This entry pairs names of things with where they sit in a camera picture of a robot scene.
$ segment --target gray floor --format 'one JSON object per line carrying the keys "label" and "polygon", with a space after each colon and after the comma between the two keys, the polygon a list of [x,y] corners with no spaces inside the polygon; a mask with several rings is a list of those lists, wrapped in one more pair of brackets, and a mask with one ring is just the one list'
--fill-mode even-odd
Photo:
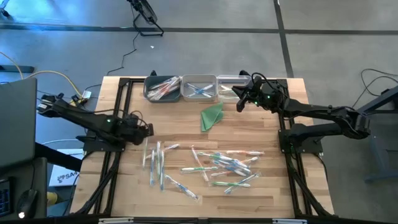
{"label": "gray floor", "polygon": [[[278,28],[272,0],[149,2],[164,27]],[[280,0],[280,5],[286,29],[398,29],[398,2],[394,0]],[[122,0],[10,0],[6,9],[13,18],[0,19],[0,24],[130,27],[132,21],[128,4]],[[121,56],[132,49],[135,34],[1,30],[0,49],[20,65],[66,73],[83,90],[101,83],[108,70],[120,66]],[[313,104],[351,106],[363,90],[359,72],[364,68],[398,73],[396,35],[287,35],[287,43],[294,77],[304,78]],[[126,57],[125,68],[111,75],[148,75],[151,70],[159,75],[237,74],[245,69],[267,77],[286,77],[279,34],[168,32],[163,38],[138,37],[136,48],[137,52]],[[0,57],[0,64],[3,63],[9,62]],[[367,73],[365,81],[376,76]],[[0,73],[2,82],[18,78],[16,73]],[[37,78],[42,91],[74,94],[62,77],[47,74]],[[371,90],[380,93],[393,86],[395,83],[380,80]],[[93,89],[94,95],[98,91],[99,88]],[[356,107],[371,99],[365,94]],[[95,101],[88,107],[93,109]],[[386,129],[384,125],[395,120],[394,116],[373,116],[374,130]],[[390,125],[390,133],[395,133],[396,127]],[[83,134],[82,128],[62,119],[37,117],[37,142],[70,139],[79,134]],[[395,141],[393,136],[386,141]],[[368,142],[344,137],[327,137],[322,141],[335,212],[346,218],[398,222],[398,180],[373,184],[363,181],[376,171]],[[75,143],[52,147],[77,146]],[[393,164],[397,163],[396,154],[391,156]],[[49,215],[56,214],[59,209],[49,211]]]}

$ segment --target butcher block tabletop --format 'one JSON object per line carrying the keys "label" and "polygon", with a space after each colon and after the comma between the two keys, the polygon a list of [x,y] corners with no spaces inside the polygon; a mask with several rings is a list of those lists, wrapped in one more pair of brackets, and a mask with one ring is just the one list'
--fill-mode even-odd
{"label": "butcher block tabletop", "polygon": [[[114,108],[120,78],[104,77],[96,110]],[[290,97],[308,103],[304,80],[288,78]],[[246,104],[242,113],[236,104],[224,103],[224,117],[208,132],[201,132],[200,112],[214,103],[186,102],[150,103],[142,94],[143,83],[135,83],[132,89],[129,112],[138,110],[146,123],[154,126],[154,136],[149,138],[150,148],[161,141],[162,148],[180,144],[177,149],[165,153],[165,174],[186,186],[199,199],[194,200],[180,192],[165,180],[165,190],[160,191],[159,181],[149,185],[150,160],[142,168],[144,144],[128,144],[122,153],[112,217],[208,217],[208,218],[293,218],[292,197],[284,155],[279,149],[277,114]],[[120,108],[124,107],[126,90]],[[312,119],[299,117],[296,123],[313,124]],[[264,155],[253,163],[251,170],[261,176],[250,181],[251,187],[240,187],[230,195],[224,194],[227,187],[209,186],[200,172],[181,174],[183,167],[197,167],[191,146],[196,152],[224,153],[227,150],[264,151]],[[245,160],[252,156],[233,155]],[[89,199],[97,187],[104,152],[94,152],[82,163],[80,177],[73,198],[71,212],[77,211]],[[209,157],[199,156],[203,166],[214,166]],[[302,154],[308,188],[330,213],[333,213],[325,171],[319,159],[312,154]],[[228,174],[210,181],[239,182],[243,177]],[[104,190],[101,211],[106,205],[109,184]],[[300,208],[304,211],[301,191],[298,189]]]}

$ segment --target green paper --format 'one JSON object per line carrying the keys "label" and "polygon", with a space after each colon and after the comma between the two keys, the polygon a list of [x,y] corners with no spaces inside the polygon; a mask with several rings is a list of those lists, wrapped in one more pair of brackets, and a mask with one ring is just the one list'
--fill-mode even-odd
{"label": "green paper", "polygon": [[204,109],[201,113],[201,131],[208,131],[214,124],[223,119],[223,102]]}

